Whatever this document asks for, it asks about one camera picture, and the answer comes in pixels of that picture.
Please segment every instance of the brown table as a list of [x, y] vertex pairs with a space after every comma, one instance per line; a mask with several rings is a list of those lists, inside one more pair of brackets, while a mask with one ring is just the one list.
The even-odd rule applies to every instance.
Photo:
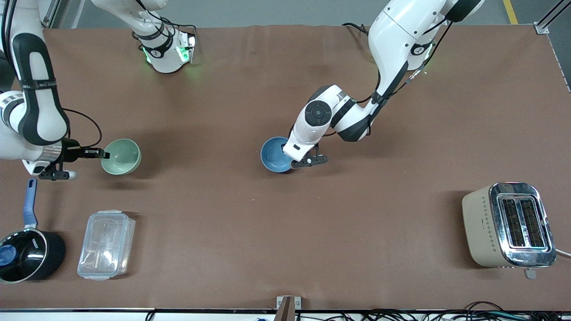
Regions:
[[[479, 267], [462, 197], [520, 180], [544, 199], [556, 244], [571, 250], [571, 96], [548, 37], [532, 26], [456, 26], [427, 74], [391, 99], [359, 143], [324, 138], [324, 166], [267, 171], [264, 141], [286, 135], [309, 96], [335, 83], [371, 93], [367, 40], [345, 27], [199, 30], [201, 64], [158, 74], [130, 30], [46, 30], [62, 105], [88, 113], [102, 146], [132, 138], [143, 163], [112, 177], [97, 160], [79, 178], [40, 182], [40, 228], [67, 244], [49, 280], [0, 286], [0, 307], [266, 308], [301, 295], [306, 308], [571, 310], [571, 260], [529, 281]], [[70, 115], [73, 136], [96, 131]], [[22, 227], [22, 165], [3, 161], [1, 234]], [[128, 273], [77, 275], [87, 218], [136, 219]]]

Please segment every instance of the gray floor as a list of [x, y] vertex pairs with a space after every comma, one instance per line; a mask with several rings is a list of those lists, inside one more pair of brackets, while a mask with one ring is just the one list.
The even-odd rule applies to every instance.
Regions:
[[[345, 22], [370, 25], [388, 0], [170, 0], [159, 13], [181, 24], [197, 27], [246, 27], [251, 25], [326, 25]], [[70, 27], [76, 18], [63, 22]], [[502, 0], [487, 0], [467, 25], [509, 24]], [[78, 28], [126, 27], [119, 19], [95, 7], [87, 0], [77, 23]]]
[[[533, 23], [538, 21], [538, 14], [544, 16], [557, 2], [558, 0], [512, 0], [512, 5], [519, 23]], [[551, 23], [549, 39], [566, 75], [566, 81], [571, 85], [571, 7]]]
[[[330, 25], [344, 22], [370, 25], [389, 0], [170, 0], [160, 15], [198, 28], [251, 25]], [[519, 23], [539, 20], [558, 0], [511, 0]], [[463, 25], [507, 25], [503, 0], [487, 0]], [[62, 0], [54, 26], [103, 28], [127, 26], [115, 16], [98, 9], [90, 0]], [[568, 79], [571, 78], [571, 8], [549, 27], [555, 52]], [[0, 62], [0, 90], [11, 85], [10, 72]]]

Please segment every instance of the plastic food container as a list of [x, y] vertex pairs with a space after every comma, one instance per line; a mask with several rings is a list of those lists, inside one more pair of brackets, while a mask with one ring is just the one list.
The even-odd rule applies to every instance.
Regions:
[[87, 221], [77, 274], [107, 280], [127, 271], [135, 220], [121, 211], [100, 211]]

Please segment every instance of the black saucepan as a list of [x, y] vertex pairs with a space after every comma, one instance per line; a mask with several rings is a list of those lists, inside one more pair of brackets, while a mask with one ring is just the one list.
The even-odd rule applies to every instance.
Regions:
[[24, 228], [13, 232], [0, 242], [0, 283], [41, 280], [62, 264], [66, 246], [52, 232], [36, 229], [38, 220], [34, 203], [38, 181], [28, 181], [24, 201]]

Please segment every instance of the toaster slot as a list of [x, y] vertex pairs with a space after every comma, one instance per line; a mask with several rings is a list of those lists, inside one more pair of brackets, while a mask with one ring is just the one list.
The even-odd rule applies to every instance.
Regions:
[[545, 247], [543, 233], [539, 225], [535, 202], [532, 199], [520, 200], [521, 210], [524, 213], [525, 225], [528, 228], [529, 242], [533, 247]]
[[525, 239], [521, 229], [520, 217], [517, 215], [516, 201], [511, 198], [504, 198], [502, 200], [504, 206], [504, 213], [508, 225], [506, 226], [509, 231], [509, 240], [512, 247], [524, 247]]

